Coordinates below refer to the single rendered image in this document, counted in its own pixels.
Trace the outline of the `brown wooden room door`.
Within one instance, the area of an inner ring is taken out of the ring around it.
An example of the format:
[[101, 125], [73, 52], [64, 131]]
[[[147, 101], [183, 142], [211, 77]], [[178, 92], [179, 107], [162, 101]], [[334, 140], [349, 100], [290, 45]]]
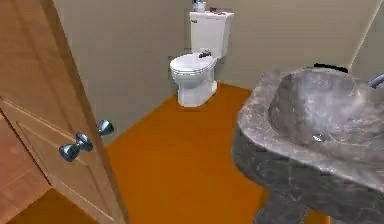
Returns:
[[[0, 0], [0, 111], [53, 189], [99, 224], [129, 224], [53, 0]], [[93, 150], [67, 162], [77, 132]]]

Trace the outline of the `silver round door knob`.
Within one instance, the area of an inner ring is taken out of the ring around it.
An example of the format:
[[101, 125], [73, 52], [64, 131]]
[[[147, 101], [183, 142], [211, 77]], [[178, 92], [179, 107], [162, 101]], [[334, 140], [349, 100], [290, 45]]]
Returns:
[[74, 161], [81, 150], [90, 152], [93, 150], [93, 144], [90, 139], [81, 132], [75, 135], [75, 142], [73, 144], [65, 144], [59, 147], [59, 153], [62, 158], [67, 162]]
[[98, 132], [101, 136], [109, 135], [114, 132], [114, 126], [109, 120], [101, 120], [97, 125]]

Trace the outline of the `white toilet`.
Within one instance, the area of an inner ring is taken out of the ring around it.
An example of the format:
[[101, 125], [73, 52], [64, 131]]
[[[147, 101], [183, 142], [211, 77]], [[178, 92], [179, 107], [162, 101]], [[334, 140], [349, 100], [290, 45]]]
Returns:
[[216, 63], [227, 54], [233, 12], [190, 12], [191, 52], [170, 63], [178, 103], [198, 107], [217, 90]]

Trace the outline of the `grey marble sink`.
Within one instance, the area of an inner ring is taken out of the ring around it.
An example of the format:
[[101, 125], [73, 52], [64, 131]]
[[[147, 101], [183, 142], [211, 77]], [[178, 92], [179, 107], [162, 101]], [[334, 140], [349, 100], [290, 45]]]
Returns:
[[239, 171], [269, 190], [253, 224], [384, 224], [384, 82], [335, 69], [274, 70], [238, 113]]

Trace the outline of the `silver sink faucet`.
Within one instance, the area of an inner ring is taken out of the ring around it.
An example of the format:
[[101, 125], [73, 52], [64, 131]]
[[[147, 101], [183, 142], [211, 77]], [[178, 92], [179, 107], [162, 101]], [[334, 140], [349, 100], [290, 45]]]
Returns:
[[382, 82], [384, 82], [384, 73], [374, 77], [368, 82], [368, 86], [376, 89]]

